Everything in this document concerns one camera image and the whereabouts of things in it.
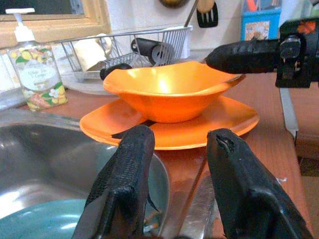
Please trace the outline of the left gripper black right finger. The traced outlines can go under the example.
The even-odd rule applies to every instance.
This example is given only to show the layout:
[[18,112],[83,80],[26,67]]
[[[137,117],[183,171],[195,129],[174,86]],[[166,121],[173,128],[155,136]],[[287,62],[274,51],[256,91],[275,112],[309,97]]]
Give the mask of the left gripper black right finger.
[[311,239],[277,178],[229,129],[207,134],[207,161],[228,239]]

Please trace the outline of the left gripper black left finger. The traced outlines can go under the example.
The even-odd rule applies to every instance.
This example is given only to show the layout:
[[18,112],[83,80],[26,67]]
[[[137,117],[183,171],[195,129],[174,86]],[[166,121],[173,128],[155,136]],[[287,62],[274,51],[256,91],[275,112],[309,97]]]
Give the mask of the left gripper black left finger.
[[154,148],[148,126],[137,125],[124,134],[91,187],[74,239],[143,238]]

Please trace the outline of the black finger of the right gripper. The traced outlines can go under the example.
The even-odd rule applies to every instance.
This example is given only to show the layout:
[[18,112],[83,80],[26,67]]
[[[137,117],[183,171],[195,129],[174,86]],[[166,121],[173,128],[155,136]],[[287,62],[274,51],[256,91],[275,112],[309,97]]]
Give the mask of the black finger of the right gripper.
[[205,58],[209,67],[231,74],[274,72],[279,60],[279,41],[276,39],[221,45]]

